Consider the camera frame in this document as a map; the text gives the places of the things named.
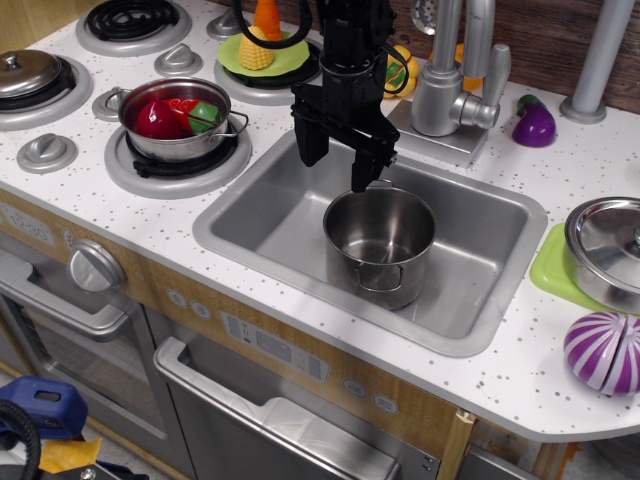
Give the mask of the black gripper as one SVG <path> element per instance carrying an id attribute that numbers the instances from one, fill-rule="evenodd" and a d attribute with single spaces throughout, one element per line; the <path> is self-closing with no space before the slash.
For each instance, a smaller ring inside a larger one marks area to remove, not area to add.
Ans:
<path id="1" fill-rule="evenodd" d="M 313 167 L 329 150 L 329 140 L 353 149 L 351 190 L 361 193 L 378 180 L 394 158 L 398 130 L 381 113 L 384 79 L 369 73 L 323 72 L 319 85 L 296 83 L 291 88 L 294 131 L 300 159 Z"/>

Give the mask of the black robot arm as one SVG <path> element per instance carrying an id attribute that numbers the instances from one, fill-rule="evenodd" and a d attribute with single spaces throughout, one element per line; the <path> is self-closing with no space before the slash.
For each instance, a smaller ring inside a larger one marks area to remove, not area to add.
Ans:
<path id="1" fill-rule="evenodd" d="M 382 114 L 387 38 L 395 13 L 388 1 L 319 1 L 322 83 L 296 84 L 294 131 L 303 164 L 328 154 L 329 140 L 355 151 L 351 189 L 364 191 L 391 165 L 400 134 Z"/>

